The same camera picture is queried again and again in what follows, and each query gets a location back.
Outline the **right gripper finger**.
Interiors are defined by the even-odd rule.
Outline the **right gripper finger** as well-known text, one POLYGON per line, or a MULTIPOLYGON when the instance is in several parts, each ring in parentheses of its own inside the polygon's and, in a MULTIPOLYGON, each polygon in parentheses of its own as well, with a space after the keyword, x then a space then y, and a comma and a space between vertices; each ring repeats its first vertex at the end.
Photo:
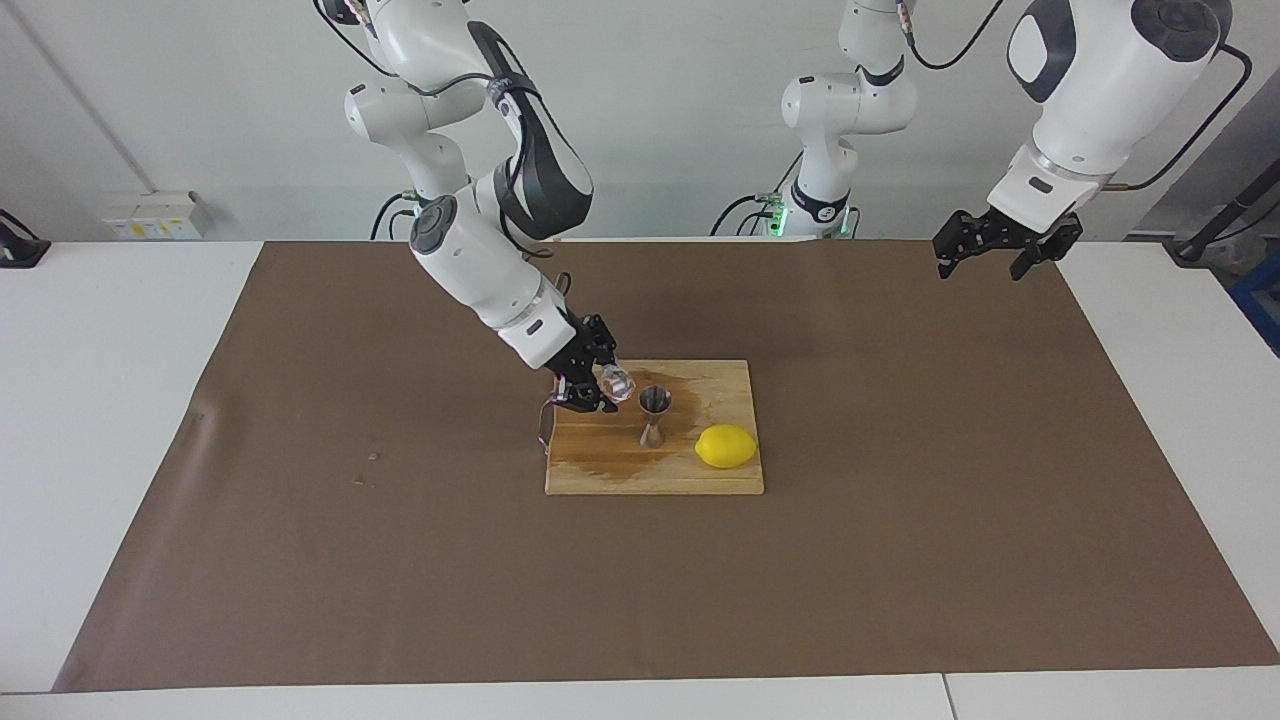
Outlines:
POLYGON ((596 380, 571 380, 557 378, 549 396, 549 405, 573 413, 617 413, 618 405, 609 398, 596 380))
POLYGON ((588 356, 588 368, 616 366, 618 364, 616 350, 617 342, 605 320, 599 314, 590 314, 584 318, 584 352, 588 356))

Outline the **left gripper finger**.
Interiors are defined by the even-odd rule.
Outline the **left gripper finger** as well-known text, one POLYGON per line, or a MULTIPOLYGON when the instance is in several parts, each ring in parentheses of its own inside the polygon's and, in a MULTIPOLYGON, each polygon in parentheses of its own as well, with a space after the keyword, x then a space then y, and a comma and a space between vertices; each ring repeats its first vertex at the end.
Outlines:
POLYGON ((932 240, 942 281, 951 277, 960 261, 988 251, 984 237, 988 228, 989 218, 986 214, 975 217, 965 210, 951 214, 932 240))
POLYGON ((1012 281, 1020 281, 1042 263, 1062 260, 1083 233, 1079 215, 1066 214, 1044 237, 1027 238, 1018 258, 1009 268, 1012 281))

